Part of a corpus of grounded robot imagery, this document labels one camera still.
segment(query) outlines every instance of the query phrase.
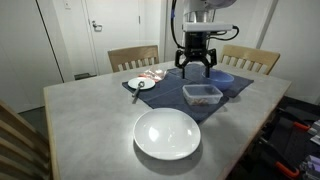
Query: white bowl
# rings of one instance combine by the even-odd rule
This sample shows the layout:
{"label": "white bowl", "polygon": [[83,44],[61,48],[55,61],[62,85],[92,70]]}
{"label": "white bowl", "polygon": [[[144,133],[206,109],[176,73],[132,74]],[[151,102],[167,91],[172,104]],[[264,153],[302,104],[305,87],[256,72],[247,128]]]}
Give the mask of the white bowl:
{"label": "white bowl", "polygon": [[143,114],[134,126],[133,136],[143,152],[161,160],[189,156],[201,139],[195,121],[184,112],[171,108],[153,109]]}

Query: gray table top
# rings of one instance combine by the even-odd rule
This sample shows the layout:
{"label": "gray table top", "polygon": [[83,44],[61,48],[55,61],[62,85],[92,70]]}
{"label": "gray table top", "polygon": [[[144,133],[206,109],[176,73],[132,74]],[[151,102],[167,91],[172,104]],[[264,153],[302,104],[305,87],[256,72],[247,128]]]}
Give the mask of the gray table top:
{"label": "gray table top", "polygon": [[[174,67],[174,62],[158,65]],[[254,83],[199,125],[201,143],[190,156],[161,161],[134,143],[133,126],[151,110],[132,104],[121,83],[147,67],[46,87],[45,106],[56,179],[224,179],[291,82],[218,64],[215,69]]]}

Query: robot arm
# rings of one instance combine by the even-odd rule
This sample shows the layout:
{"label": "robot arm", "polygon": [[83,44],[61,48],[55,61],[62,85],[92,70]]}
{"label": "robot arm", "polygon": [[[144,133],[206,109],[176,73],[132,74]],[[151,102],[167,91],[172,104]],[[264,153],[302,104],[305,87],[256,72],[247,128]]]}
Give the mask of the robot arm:
{"label": "robot arm", "polygon": [[[237,33],[232,38],[218,40],[231,40],[236,37],[239,33],[238,27],[232,24],[217,24],[212,22],[212,17],[209,10],[225,8],[232,5],[236,0],[183,0],[184,1],[184,23],[183,31],[185,33],[185,46],[181,46],[177,43],[174,34],[174,11],[177,0],[172,1],[172,16],[171,16],[171,31],[172,36],[177,44],[178,48],[183,49],[177,50],[175,57],[175,65],[182,69],[182,77],[184,78],[185,72],[184,67],[192,61],[200,61],[206,66],[206,77],[209,77],[210,68],[217,64],[216,50],[207,49],[207,41],[210,40],[212,35],[218,34],[219,32],[226,32],[232,29],[236,29]],[[180,56],[185,55],[186,59],[180,64]]]}

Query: wooden chair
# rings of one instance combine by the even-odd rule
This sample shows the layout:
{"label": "wooden chair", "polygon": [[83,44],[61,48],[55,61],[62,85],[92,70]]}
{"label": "wooden chair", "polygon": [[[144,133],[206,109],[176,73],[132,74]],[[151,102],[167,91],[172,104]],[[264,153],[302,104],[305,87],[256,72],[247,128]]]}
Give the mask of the wooden chair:
{"label": "wooden chair", "polygon": [[219,62],[269,75],[280,57],[279,53],[235,45],[223,47]]}
{"label": "wooden chair", "polygon": [[0,101],[0,179],[51,178],[48,140]]}
{"label": "wooden chair", "polygon": [[158,46],[140,46],[108,51],[113,72],[138,68],[140,66],[159,64]]}

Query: blue placemat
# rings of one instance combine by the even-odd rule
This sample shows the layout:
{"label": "blue placemat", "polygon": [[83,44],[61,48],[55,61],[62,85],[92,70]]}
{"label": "blue placemat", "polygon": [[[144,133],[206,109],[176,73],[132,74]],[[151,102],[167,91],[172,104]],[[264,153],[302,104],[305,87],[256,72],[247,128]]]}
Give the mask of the blue placemat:
{"label": "blue placemat", "polygon": [[[153,88],[140,91],[138,97],[153,109],[173,108],[185,112],[197,123],[207,119],[229,100],[224,96],[218,104],[190,106],[184,99],[182,92],[182,86],[186,84],[193,84],[193,82],[168,73],[165,79],[156,83]],[[128,86],[128,82],[123,82],[122,86],[130,92],[134,92],[134,89]]]}
{"label": "blue placemat", "polygon": [[[199,64],[188,64],[185,67],[185,79],[190,80],[197,84],[210,84],[210,82],[205,81],[202,77],[202,73],[205,71],[205,67]],[[178,68],[173,68],[168,70],[169,73],[181,77],[182,70]],[[235,98],[243,89],[253,83],[253,80],[243,78],[231,74],[234,77],[232,86],[223,91],[223,95],[231,98]]]}

